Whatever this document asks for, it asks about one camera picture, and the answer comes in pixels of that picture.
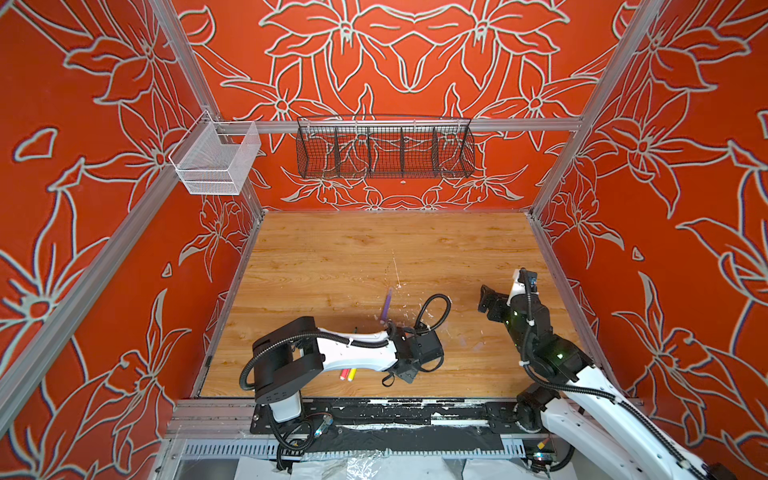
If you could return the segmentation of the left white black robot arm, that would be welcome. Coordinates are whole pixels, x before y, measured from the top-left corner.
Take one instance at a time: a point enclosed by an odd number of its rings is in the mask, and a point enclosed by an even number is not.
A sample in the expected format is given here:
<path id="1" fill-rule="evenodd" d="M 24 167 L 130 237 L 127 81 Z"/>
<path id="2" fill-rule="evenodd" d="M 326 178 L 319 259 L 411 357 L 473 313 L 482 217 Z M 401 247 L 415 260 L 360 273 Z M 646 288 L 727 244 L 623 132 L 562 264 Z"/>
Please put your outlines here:
<path id="1" fill-rule="evenodd" d="M 447 295 L 433 294 L 412 325 L 383 316 L 382 329 L 368 334 L 330 331 L 318 327 L 312 316 L 299 317 L 252 344 L 239 388 L 285 423 L 302 415 L 301 390 L 325 372 L 370 370 L 386 374 L 386 388 L 396 379 L 411 384 L 419 374 L 442 367 L 445 352 L 437 330 L 451 309 Z"/>

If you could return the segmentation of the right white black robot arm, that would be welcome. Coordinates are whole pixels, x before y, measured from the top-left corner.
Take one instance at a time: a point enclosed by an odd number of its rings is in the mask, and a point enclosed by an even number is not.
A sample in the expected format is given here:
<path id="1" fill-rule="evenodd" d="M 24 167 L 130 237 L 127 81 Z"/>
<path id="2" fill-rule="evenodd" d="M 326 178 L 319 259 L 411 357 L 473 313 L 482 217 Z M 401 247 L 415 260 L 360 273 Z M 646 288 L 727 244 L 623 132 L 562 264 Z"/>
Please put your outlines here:
<path id="1" fill-rule="evenodd" d="M 535 273 L 516 270 L 509 293 L 482 286 L 478 310 L 504 326 L 532 381 L 516 399 L 522 430 L 555 434 L 613 479 L 734 478 L 656 427 L 589 355 L 554 332 Z"/>

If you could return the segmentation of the purple marker pen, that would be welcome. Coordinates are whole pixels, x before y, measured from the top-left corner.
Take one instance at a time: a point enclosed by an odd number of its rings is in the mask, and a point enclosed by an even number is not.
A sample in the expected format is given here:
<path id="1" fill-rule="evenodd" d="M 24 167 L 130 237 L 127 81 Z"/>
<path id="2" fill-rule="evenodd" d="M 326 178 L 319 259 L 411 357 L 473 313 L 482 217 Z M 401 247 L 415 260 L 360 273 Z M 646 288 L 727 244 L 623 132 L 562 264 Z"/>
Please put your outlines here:
<path id="1" fill-rule="evenodd" d="M 391 307 L 393 293 L 394 289 L 389 287 L 379 316 L 379 321 L 382 325 L 386 325 L 389 322 L 389 310 Z"/>

